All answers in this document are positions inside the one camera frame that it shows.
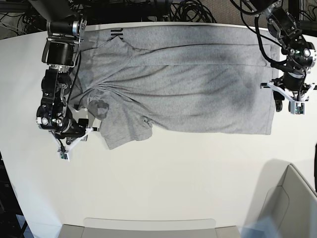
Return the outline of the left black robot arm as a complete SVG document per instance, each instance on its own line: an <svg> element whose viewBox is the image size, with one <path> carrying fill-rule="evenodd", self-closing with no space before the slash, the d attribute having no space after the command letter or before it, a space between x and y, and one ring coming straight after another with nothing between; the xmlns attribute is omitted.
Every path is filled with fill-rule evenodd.
<svg viewBox="0 0 317 238"><path fill-rule="evenodd" d="M317 61L313 43L305 40L295 18L283 9L279 0L233 0L231 3L241 15L254 16L255 34L262 56L271 67L283 72L280 78L261 83L261 88L273 91L276 111L280 112L283 101L288 100L291 114L305 114L306 102L316 88L315 82L306 82ZM265 53L259 28L261 15L265 16L269 33L278 41L281 53L286 56L284 61L275 61Z"/></svg>

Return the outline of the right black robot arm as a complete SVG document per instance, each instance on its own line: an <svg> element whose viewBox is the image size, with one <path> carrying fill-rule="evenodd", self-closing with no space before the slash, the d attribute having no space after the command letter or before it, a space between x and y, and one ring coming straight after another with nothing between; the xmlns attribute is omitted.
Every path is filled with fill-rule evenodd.
<svg viewBox="0 0 317 238"><path fill-rule="evenodd" d="M47 41L42 62L49 68L41 82L42 99L37 109L36 123L49 131L59 145L58 152L65 158L69 149L91 132L88 120L75 120L69 102L76 78L71 71L79 72L81 43L87 25L86 17L71 10L64 0L32 0L32 7L47 21Z"/></svg>

